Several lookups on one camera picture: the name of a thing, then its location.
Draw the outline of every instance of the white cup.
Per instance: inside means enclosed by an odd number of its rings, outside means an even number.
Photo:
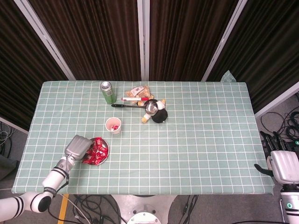
[[[112,129],[114,125],[118,125],[118,128],[116,130]],[[110,133],[119,134],[119,132],[121,132],[121,120],[119,118],[109,118],[106,121],[105,127]]]

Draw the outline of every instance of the dark brown curtain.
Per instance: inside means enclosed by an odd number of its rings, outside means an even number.
[[[28,130],[45,81],[66,80],[14,1],[0,1],[0,117]]]
[[[237,0],[151,0],[149,79],[200,81]]]
[[[30,0],[78,80],[141,80],[136,0]]]
[[[299,81],[299,1],[248,1],[208,81],[230,70],[258,112]]]

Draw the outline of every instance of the can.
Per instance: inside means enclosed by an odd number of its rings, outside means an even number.
[[[112,90],[110,82],[102,82],[100,85],[103,96],[108,104],[114,104],[116,102],[116,96]]]

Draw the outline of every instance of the gray carpet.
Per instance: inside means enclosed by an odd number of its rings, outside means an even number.
[[[281,105],[277,106],[271,111],[279,112],[284,116],[291,109],[298,106],[299,102],[295,96],[289,98]],[[276,131],[279,129],[282,120],[279,117],[273,117],[267,114],[263,117],[263,122],[269,130]],[[266,131],[259,119],[257,119],[259,130]],[[26,143],[27,135],[16,131],[12,136],[13,148],[11,158],[20,160],[21,155]],[[15,178],[16,172],[12,172],[6,178],[0,181],[0,198],[12,196],[10,191]],[[274,195],[200,195],[198,202],[192,212],[190,223],[191,224],[229,224],[237,221],[244,220],[270,220],[282,221],[280,208],[279,208],[279,191],[281,187],[276,185],[274,188]],[[107,196],[109,201],[113,203],[112,198]],[[169,224],[178,224],[184,205],[188,196],[177,196],[171,205],[169,212]],[[74,196],[70,196],[72,201],[75,200]],[[60,205],[62,198],[56,196],[51,204],[51,212],[59,215]],[[112,210],[111,206],[105,200],[101,203],[102,214],[109,215],[115,222],[117,222],[116,213]],[[72,213],[72,205],[68,203],[66,219],[76,221]],[[5,224],[53,224],[57,220],[52,218],[48,212],[43,214],[36,214],[29,211],[14,220],[5,221]]]

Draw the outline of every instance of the marker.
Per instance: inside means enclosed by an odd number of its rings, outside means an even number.
[[[145,100],[149,100],[148,97],[123,97],[121,98],[121,100],[126,101],[126,100],[137,100],[137,101],[145,101]]]

